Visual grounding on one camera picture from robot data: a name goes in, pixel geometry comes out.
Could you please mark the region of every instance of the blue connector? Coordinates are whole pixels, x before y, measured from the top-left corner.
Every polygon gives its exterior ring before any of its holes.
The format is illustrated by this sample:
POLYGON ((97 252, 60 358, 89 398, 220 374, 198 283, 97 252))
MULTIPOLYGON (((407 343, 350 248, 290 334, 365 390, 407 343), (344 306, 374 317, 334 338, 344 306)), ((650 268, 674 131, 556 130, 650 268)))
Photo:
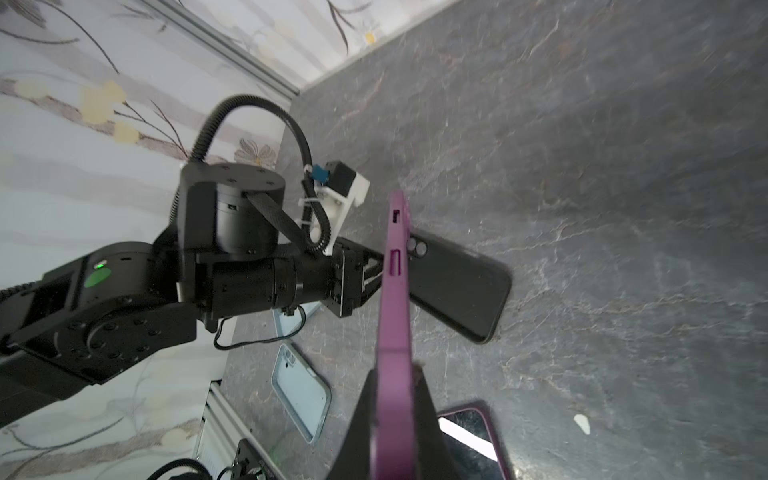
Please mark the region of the blue connector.
POLYGON ((312 178, 321 185, 328 183, 330 172, 319 165, 312 166, 312 178))

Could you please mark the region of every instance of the floral wallpaper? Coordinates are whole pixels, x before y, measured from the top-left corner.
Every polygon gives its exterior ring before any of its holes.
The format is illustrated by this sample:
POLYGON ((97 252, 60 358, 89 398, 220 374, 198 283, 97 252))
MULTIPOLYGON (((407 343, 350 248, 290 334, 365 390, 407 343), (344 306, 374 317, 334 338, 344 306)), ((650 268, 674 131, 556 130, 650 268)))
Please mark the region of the floral wallpaper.
POLYGON ((455 0, 174 0, 305 88, 455 0))
MULTIPOLYGON (((130 0, 0 0, 0 287, 151 242, 198 129, 232 94, 289 102, 130 0)), ((213 162, 274 165, 283 123, 243 109, 213 162)), ((189 455, 226 354, 158 352, 0 430, 0 479, 146 478, 189 455)))

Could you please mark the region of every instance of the black strap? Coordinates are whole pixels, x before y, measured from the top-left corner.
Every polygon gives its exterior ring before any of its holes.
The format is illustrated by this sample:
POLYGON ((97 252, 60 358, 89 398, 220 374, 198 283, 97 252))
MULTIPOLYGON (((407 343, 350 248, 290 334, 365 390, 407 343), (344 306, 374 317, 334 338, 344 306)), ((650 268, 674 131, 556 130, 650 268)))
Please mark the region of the black strap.
POLYGON ((299 250, 306 251, 306 235, 301 228, 296 225, 291 217, 286 214, 280 205, 272 197, 259 192, 257 194, 248 194, 248 201, 260 214, 264 215, 266 221, 277 228, 277 231, 286 236, 291 243, 299 247, 299 250))

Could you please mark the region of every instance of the green circular sticker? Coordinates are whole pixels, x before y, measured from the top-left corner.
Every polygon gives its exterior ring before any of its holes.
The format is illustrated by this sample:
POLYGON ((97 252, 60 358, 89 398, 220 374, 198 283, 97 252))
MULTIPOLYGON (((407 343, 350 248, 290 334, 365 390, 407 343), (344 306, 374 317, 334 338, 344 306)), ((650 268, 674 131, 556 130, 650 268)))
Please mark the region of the green circular sticker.
POLYGON ((93 285, 98 285, 99 283, 105 281, 108 276, 112 274, 112 270, 109 270, 108 268, 100 268, 93 272, 91 275, 88 276, 88 278, 85 280, 85 288, 88 288, 93 285))

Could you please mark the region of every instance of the phone screen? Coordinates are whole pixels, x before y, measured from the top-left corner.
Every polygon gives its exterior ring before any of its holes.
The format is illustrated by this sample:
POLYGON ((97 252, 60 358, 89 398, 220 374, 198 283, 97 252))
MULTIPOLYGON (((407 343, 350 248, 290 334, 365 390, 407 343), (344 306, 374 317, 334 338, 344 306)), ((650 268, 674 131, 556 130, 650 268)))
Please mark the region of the phone screen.
POLYGON ((478 410, 441 415, 438 424, 459 478, 505 480, 491 434, 478 410))

